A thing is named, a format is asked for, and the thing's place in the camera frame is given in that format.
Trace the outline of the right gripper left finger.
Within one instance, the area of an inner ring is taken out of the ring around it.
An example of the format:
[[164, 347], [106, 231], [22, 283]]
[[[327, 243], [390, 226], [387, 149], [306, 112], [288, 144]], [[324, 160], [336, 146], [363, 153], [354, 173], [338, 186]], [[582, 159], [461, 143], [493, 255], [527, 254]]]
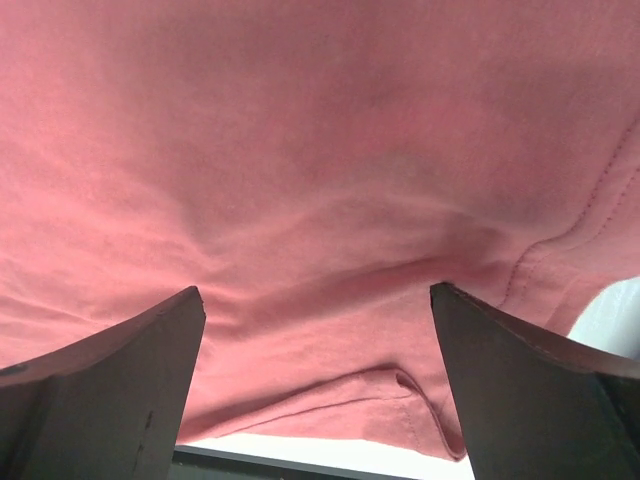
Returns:
[[2, 369], [2, 478], [167, 478], [205, 319], [189, 287]]

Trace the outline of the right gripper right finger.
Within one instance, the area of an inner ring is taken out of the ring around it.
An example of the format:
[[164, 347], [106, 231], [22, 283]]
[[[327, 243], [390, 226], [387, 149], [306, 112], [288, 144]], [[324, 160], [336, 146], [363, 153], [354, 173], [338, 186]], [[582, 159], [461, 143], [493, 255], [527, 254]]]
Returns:
[[639, 364], [448, 283], [431, 308], [478, 479], [636, 479]]

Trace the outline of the pink red t shirt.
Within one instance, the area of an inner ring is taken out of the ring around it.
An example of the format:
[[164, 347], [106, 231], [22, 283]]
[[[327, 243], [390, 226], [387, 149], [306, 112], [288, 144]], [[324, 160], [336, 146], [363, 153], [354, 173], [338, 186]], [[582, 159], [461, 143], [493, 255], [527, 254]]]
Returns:
[[461, 459], [430, 286], [564, 335], [638, 273], [635, 1], [1, 5], [1, 362], [194, 285], [183, 442]]

